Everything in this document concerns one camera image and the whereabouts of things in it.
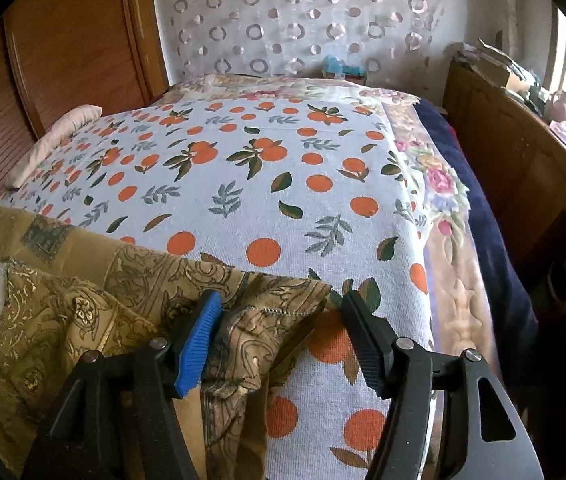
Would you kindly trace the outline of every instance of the floral blanket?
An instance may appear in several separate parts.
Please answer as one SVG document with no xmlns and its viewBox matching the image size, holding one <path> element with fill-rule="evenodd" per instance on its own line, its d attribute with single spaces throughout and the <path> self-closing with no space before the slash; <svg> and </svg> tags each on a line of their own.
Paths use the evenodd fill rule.
<svg viewBox="0 0 566 480">
<path fill-rule="evenodd" d="M 434 225 L 456 246 L 468 234 L 466 188 L 415 127 L 416 99 L 336 80 L 206 76 L 79 130 L 2 203 L 333 285 L 289 379 L 269 385 L 279 395 L 263 467 L 269 480 L 361 479 L 388 402 L 359 373 L 342 294 L 357 289 L 400 335 L 434 349 L 425 243 Z"/>
</svg>

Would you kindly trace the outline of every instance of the metal screw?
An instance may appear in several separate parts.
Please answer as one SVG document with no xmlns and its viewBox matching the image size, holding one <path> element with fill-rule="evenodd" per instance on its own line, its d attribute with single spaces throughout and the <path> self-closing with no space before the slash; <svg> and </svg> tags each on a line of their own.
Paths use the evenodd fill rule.
<svg viewBox="0 0 566 480">
<path fill-rule="evenodd" d="M 468 348 L 466 350 L 466 359 L 468 361 L 473 362 L 473 363 L 477 363 L 481 359 L 483 359 L 483 357 L 482 357 L 481 354 L 479 354 L 479 352 L 477 350 L 474 350 L 473 348 Z"/>
<path fill-rule="evenodd" d="M 396 340 L 396 346 L 401 350 L 412 350 L 414 348 L 414 341 L 409 337 L 400 337 Z"/>
<path fill-rule="evenodd" d="M 93 363 L 99 358 L 99 356 L 100 352 L 98 350 L 88 350 L 81 357 L 86 363 Z"/>
<path fill-rule="evenodd" d="M 163 350 L 167 346 L 167 339 L 164 337 L 155 337 L 150 341 L 150 346 L 154 350 Z"/>
</svg>

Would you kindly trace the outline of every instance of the brown patterned fabric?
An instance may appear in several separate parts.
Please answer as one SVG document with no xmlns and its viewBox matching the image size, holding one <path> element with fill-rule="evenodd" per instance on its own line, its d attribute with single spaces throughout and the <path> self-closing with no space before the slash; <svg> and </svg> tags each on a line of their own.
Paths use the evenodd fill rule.
<svg viewBox="0 0 566 480">
<path fill-rule="evenodd" d="M 0 315 L 0 459 L 16 475 L 84 351 L 133 351 L 167 333 L 211 288 L 224 314 L 197 403 L 207 477 L 263 477 L 268 386 L 289 374 L 329 285 L 156 253 L 3 207 L 0 260 L 9 261 Z"/>
</svg>

